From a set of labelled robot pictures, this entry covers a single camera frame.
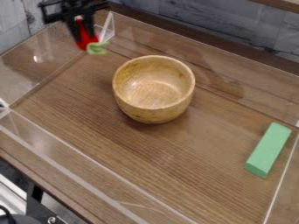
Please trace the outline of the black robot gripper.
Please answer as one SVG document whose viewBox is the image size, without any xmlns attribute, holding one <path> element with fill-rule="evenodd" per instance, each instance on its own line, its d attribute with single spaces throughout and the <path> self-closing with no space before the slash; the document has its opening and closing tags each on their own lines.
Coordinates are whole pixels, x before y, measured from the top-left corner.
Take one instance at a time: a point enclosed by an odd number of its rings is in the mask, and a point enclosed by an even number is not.
<svg viewBox="0 0 299 224">
<path fill-rule="evenodd" d="M 74 41 L 80 42 L 80 27 L 74 17 L 81 16 L 84 18 L 88 36 L 93 38 L 93 14 L 96 10 L 105 9 L 108 5 L 108 0 L 41 0 L 37 7 L 41 10 L 44 23 L 65 22 Z"/>
</svg>

